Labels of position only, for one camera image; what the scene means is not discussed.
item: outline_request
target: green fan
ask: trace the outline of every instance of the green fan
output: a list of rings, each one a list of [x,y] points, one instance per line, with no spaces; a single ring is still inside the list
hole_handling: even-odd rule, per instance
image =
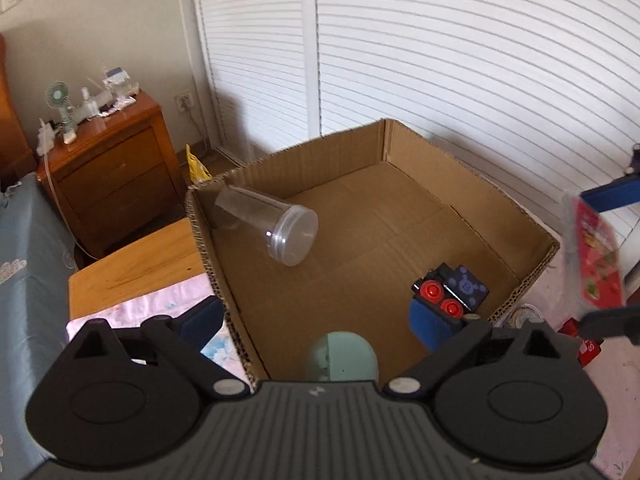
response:
[[[71,116],[73,107],[69,102],[71,90],[64,81],[56,81],[49,85],[44,95],[44,99],[50,108],[57,108],[60,112],[60,118],[65,125],[65,131],[70,132],[76,129],[76,124]]]

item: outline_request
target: wooden tabletop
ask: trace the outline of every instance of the wooden tabletop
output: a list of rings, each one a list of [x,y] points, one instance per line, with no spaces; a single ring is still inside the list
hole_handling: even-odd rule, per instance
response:
[[[71,319],[149,294],[205,272],[184,218],[76,272],[69,278]]]
[[[76,132],[78,138],[71,144],[62,142],[62,138],[56,138],[56,144],[47,154],[51,173],[62,168],[72,160],[76,160],[83,153],[88,152],[96,144],[104,142],[113,132],[121,132],[145,118],[151,117],[160,111],[160,105],[148,94],[140,92],[136,95],[136,102],[131,106],[116,112],[109,117],[94,117],[90,121],[84,121],[78,126]],[[44,182],[44,165],[38,168],[38,177]]]

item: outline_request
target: yellow bag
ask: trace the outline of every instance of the yellow bag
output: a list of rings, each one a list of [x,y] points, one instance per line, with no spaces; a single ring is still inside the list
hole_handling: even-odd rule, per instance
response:
[[[211,174],[205,168],[198,158],[191,153],[189,145],[185,145],[184,151],[187,154],[187,163],[189,164],[189,177],[194,184],[199,184],[205,180],[211,179]]]

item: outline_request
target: red wheel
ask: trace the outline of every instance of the red wheel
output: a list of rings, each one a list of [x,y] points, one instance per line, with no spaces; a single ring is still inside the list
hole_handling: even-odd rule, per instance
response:
[[[460,302],[452,300],[451,298],[444,300],[440,304],[440,309],[456,319],[460,319],[465,313],[465,309],[462,308]]]
[[[444,289],[435,280],[426,280],[420,286],[420,296],[433,304],[439,304],[444,297]]]

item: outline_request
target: bed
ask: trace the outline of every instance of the bed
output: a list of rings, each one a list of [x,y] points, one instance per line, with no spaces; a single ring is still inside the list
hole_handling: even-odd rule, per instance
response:
[[[4,41],[0,36],[0,54]],[[33,173],[36,163],[0,70],[0,479],[42,460],[24,408],[66,344],[74,242]]]

